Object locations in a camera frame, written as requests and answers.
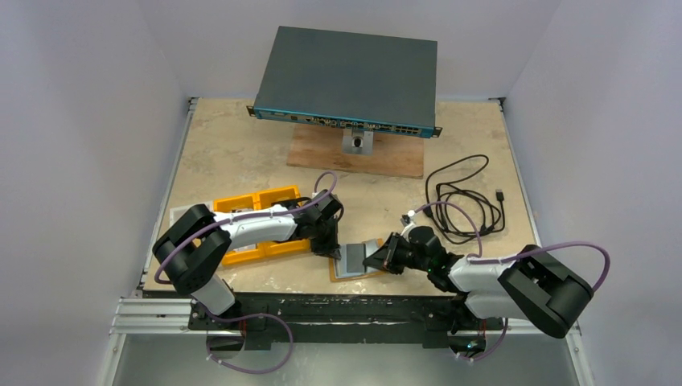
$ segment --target wooden block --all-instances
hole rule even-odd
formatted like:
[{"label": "wooden block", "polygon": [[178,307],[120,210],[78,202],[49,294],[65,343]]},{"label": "wooden block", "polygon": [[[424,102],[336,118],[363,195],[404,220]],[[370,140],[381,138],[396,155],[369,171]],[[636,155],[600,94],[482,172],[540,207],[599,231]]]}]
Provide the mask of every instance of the wooden block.
[{"label": "wooden block", "polygon": [[422,138],[374,133],[372,155],[344,153],[342,138],[342,129],[296,125],[286,164],[413,179],[424,177]]}]

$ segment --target yellow plastic tray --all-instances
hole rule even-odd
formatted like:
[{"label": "yellow plastic tray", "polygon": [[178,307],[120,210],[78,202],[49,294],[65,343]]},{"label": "yellow plastic tray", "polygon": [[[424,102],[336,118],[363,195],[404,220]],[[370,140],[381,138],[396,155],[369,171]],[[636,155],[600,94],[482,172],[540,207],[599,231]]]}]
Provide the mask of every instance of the yellow plastic tray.
[{"label": "yellow plastic tray", "polygon": [[[273,203],[276,203],[277,201],[297,199],[298,197],[301,197],[301,194],[298,192],[297,186],[279,187],[268,189],[267,191],[257,191],[250,195],[238,195],[236,197],[216,199],[213,201],[213,211],[221,211],[224,213],[239,211],[241,209],[253,209],[254,211],[258,211],[272,207]],[[266,241],[256,244],[256,248],[249,251],[232,251],[226,253],[225,257],[223,257],[222,265],[241,264],[308,251],[310,251],[309,240],[287,241],[285,243]]]}]

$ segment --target white wall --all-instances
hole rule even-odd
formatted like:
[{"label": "white wall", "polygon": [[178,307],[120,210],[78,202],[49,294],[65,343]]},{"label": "white wall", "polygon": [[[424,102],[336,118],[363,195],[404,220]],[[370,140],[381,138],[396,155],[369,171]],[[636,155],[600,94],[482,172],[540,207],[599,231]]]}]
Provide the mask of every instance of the white wall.
[{"label": "white wall", "polygon": [[0,384],[94,383],[186,111],[134,0],[0,2]]},{"label": "white wall", "polygon": [[559,0],[140,0],[183,90],[254,97],[277,27],[438,41],[439,98],[509,93]]},{"label": "white wall", "polygon": [[[597,384],[682,380],[680,26],[675,0],[563,0],[507,99],[544,243],[613,255],[580,319]],[[593,280],[586,255],[563,256]]]}]

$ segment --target metal bracket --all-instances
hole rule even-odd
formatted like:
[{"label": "metal bracket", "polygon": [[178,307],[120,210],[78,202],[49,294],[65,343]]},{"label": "metal bracket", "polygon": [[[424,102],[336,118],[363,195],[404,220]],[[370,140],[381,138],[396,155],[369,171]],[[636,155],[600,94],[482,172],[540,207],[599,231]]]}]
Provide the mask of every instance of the metal bracket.
[{"label": "metal bracket", "polygon": [[570,331],[566,335],[566,343],[569,345],[569,354],[573,361],[578,384],[580,386],[594,386],[594,375],[587,355],[585,355],[585,348],[582,346],[580,332]]},{"label": "metal bracket", "polygon": [[346,154],[372,155],[374,132],[360,129],[343,129],[343,152]]},{"label": "metal bracket", "polygon": [[507,100],[505,96],[501,96],[499,98],[488,98],[489,101],[497,102],[497,105],[499,106],[499,111],[501,113],[504,112],[504,102]]},{"label": "metal bracket", "polygon": [[[110,334],[199,334],[191,331],[190,299],[121,299]],[[210,331],[211,335],[239,335],[239,331]]]},{"label": "metal bracket", "polygon": [[105,351],[105,358],[97,376],[97,383],[101,386],[113,385],[116,377],[118,363],[121,361],[121,353],[125,344],[125,334],[114,334],[109,338],[109,343]]}]

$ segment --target wooden tabletop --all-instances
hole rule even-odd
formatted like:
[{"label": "wooden tabletop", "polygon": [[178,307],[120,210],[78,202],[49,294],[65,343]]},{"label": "wooden tabletop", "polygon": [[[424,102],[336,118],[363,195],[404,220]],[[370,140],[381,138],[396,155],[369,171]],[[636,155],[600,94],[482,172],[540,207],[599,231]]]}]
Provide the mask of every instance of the wooden tabletop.
[{"label": "wooden tabletop", "polygon": [[[170,191],[161,233],[168,228],[168,213],[173,207],[288,185],[298,185],[302,195],[310,195],[322,170],[286,165],[294,124],[250,117],[246,105],[252,103],[251,100],[199,100]],[[461,187],[479,191],[490,200],[495,200],[495,189],[504,191],[507,227],[503,232],[483,238],[483,255],[510,255],[526,244],[535,243],[499,106],[492,102],[438,102],[436,125],[443,127],[441,137],[424,140],[424,176],[457,159],[481,153],[490,157],[490,165]],[[461,167],[434,176],[430,184],[433,187],[436,182],[468,175],[480,165],[480,161],[464,162]],[[339,172],[334,193],[345,207],[339,222],[339,242],[386,239],[390,232],[400,231],[401,215],[425,202],[424,181]],[[471,200],[454,199],[453,202],[467,210],[475,221],[481,220],[480,209]],[[470,227],[460,216],[453,217],[461,228]],[[430,220],[423,215],[417,215],[416,220],[417,224],[430,225]],[[477,252],[475,241],[465,245],[447,241],[443,244],[453,253]],[[145,290],[172,290],[170,285],[154,282],[157,268],[158,262],[152,259]],[[385,274],[334,283],[329,279],[327,258],[310,253],[220,268],[218,274],[236,291],[447,295],[433,287],[425,273],[411,269],[402,275]]]}]

